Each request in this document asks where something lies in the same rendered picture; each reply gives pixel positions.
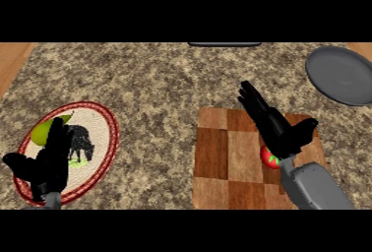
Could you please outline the red-rimmed plate with animal print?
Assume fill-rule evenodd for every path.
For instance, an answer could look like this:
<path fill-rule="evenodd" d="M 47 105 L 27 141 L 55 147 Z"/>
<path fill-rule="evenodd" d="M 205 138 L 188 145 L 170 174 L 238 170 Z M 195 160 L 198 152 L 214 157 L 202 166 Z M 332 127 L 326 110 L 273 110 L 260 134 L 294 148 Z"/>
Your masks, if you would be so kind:
<path fill-rule="evenodd" d="M 93 101 L 78 101 L 55 109 L 37 125 L 70 115 L 74 139 L 68 155 L 68 180 L 61 204 L 77 200 L 102 180 L 120 146 L 120 124 L 109 108 Z"/>

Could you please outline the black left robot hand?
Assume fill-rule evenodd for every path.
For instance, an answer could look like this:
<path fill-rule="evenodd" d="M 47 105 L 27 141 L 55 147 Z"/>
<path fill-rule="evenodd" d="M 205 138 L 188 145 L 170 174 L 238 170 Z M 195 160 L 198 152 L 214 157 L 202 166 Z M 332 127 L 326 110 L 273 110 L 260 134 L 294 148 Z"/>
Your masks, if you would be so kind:
<path fill-rule="evenodd" d="M 68 154 L 74 132 L 68 129 L 61 118 L 52 120 L 46 147 L 36 158 L 19 153 L 3 156 L 3 162 L 14 171 L 14 175 L 31 183 L 33 200 L 40 202 L 49 193 L 61 193 L 67 187 Z"/>

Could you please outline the green pear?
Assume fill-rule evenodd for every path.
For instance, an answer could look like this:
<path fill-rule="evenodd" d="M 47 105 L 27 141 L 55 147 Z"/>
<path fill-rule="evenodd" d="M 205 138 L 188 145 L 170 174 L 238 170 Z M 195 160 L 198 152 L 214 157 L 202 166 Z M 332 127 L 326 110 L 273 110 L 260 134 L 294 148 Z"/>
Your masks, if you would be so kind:
<path fill-rule="evenodd" d="M 40 123 L 33 129 L 31 140 L 39 146 L 45 146 L 47 144 L 47 133 L 52 122 L 53 119 L 47 120 L 46 122 Z"/>

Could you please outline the grey pan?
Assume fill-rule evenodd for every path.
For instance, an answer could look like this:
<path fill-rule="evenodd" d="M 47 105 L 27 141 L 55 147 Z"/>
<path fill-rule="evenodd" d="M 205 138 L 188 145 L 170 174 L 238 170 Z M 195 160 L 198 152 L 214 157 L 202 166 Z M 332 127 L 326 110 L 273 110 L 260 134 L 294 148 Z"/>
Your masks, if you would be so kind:
<path fill-rule="evenodd" d="M 350 106 L 372 105 L 372 61 L 338 46 L 316 48 L 306 60 L 306 72 L 319 92 Z"/>

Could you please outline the checkered wooden cutting board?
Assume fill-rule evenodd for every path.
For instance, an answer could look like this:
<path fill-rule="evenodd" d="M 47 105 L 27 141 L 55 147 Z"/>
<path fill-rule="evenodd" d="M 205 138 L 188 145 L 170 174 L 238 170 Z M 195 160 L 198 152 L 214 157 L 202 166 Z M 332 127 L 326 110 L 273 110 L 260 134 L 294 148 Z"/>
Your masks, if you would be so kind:
<path fill-rule="evenodd" d="M 256 124 L 238 109 L 198 111 L 192 204 L 205 209 L 294 210 L 281 171 L 260 159 Z"/>

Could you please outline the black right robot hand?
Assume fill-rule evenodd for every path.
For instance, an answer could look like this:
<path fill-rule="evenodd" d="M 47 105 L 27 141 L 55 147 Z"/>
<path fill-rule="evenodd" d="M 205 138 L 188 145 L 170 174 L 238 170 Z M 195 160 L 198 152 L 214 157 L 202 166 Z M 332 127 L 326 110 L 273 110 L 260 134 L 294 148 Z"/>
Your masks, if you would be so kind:
<path fill-rule="evenodd" d="M 241 82 L 238 92 L 238 101 L 254 121 L 270 153 L 279 159 L 297 155 L 303 151 L 301 147 L 313 141 L 318 119 L 307 118 L 293 125 L 279 110 L 267 104 L 250 81 Z"/>

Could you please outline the dark grey appliance edge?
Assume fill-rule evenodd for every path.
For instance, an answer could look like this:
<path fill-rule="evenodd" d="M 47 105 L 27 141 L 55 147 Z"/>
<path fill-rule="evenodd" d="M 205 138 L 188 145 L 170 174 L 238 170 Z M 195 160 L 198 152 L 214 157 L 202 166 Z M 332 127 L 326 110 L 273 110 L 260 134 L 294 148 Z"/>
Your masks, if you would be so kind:
<path fill-rule="evenodd" d="M 262 42 L 188 42 L 188 44 L 198 47 L 256 47 Z"/>

